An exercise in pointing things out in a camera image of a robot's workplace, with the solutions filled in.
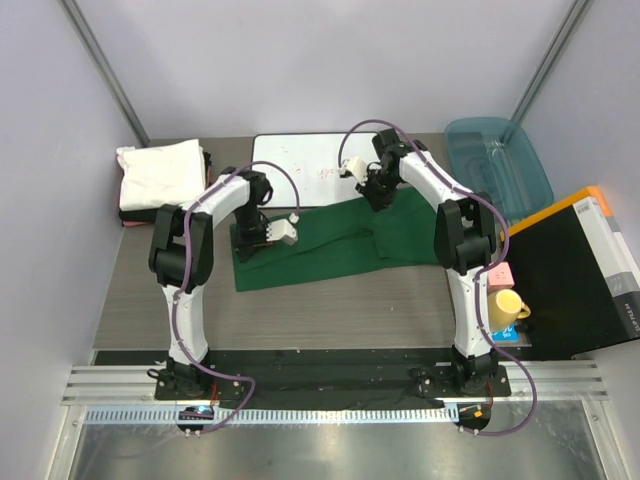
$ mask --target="teal container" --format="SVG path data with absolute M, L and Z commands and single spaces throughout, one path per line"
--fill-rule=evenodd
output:
M 553 203 L 553 192 L 527 134 L 504 118 L 467 118 L 445 129 L 458 182 L 487 192 L 509 224 Z

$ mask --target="yellow cup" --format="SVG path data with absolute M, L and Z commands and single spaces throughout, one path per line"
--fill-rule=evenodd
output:
M 504 330 L 517 319 L 527 318 L 531 309 L 520 295 L 508 288 L 489 295 L 489 326 L 492 332 Z

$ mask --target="mug handle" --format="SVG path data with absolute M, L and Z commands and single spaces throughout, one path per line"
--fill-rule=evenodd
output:
M 518 314 L 518 320 L 527 318 L 529 315 L 531 315 L 531 309 L 527 306 L 526 303 L 522 302 L 522 310 Z

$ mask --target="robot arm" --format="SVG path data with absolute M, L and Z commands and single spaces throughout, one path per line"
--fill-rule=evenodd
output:
M 213 271 L 213 229 L 230 213 L 236 217 L 237 228 L 232 238 L 234 251 L 241 261 L 248 260 L 257 250 L 278 240 L 293 244 L 297 233 L 288 220 L 269 220 L 258 209 L 271 199 L 273 190 L 264 173 L 242 172 L 229 179 L 233 168 L 226 169 L 209 189 L 219 188 L 215 195 L 199 202 L 183 205 L 164 205 L 156 218 L 153 232 L 149 268 L 161 284 L 171 317 L 174 294 L 180 289 L 185 273 L 185 246 L 176 242 L 184 235 L 184 215 L 194 203 L 190 221 L 192 263 L 187 286 L 177 305 L 177 325 L 184 345 L 200 363 L 206 363 L 209 346 L 203 327 L 203 289 Z M 180 349 L 171 330 L 171 347 L 167 371 L 173 377 L 208 386 L 209 379 L 191 366 Z
M 437 165 L 427 151 L 424 155 L 430 165 L 425 165 L 395 130 L 378 133 L 373 144 L 380 159 L 379 168 L 354 157 L 344 162 L 340 174 L 356 178 L 356 190 L 375 211 L 390 206 L 397 185 L 406 182 L 437 212 L 435 253 L 447 271 L 456 321 L 452 363 L 455 383 L 462 393 L 484 389 L 488 379 L 495 375 L 498 363 L 476 321 L 474 289 L 479 288 L 482 320 L 488 325 L 487 274 L 480 276 L 477 285 L 474 276 L 490 264 L 496 249 L 493 216 L 478 202 L 458 193 L 458 189 L 468 190 Z M 480 195 L 490 200 L 488 195 Z

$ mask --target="green fabric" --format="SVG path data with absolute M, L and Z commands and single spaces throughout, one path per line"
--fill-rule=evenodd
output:
M 296 224 L 298 241 L 294 245 L 278 242 L 245 263 L 233 253 L 236 290 L 437 264 L 435 226 L 435 212 L 414 188 L 398 190 L 391 207 L 378 213 L 364 198 L 309 210 Z M 235 227 L 231 226 L 232 235 Z

